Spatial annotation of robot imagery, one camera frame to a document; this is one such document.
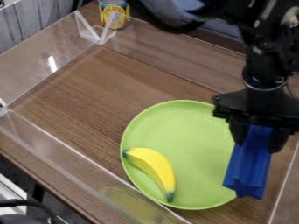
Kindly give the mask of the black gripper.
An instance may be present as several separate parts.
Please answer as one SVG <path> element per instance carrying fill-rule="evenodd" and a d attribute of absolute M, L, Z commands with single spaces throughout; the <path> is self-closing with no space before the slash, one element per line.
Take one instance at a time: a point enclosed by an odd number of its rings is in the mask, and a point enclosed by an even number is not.
<path fill-rule="evenodd" d="M 237 144 L 243 144 L 250 124 L 273 127 L 270 152 L 278 153 L 294 130 L 299 130 L 299 101 L 283 90 L 266 92 L 246 88 L 217 94 L 213 103 L 213 115 L 229 123 Z"/>

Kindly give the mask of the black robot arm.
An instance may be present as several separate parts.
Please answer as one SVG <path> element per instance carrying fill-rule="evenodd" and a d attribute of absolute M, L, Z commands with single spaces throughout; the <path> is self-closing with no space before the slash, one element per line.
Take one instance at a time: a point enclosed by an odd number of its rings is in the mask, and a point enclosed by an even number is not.
<path fill-rule="evenodd" d="M 163 18 L 163 0 L 128 0 L 149 22 L 170 33 L 187 33 L 214 18 L 234 24 L 246 50 L 245 88 L 214 96 L 213 114 L 226 119 L 234 140 L 246 141 L 253 124 L 273 129 L 267 151 L 277 153 L 299 132 L 299 101 L 286 92 L 299 73 L 299 0 L 195 0 L 193 9 L 171 0 L 185 22 Z"/>

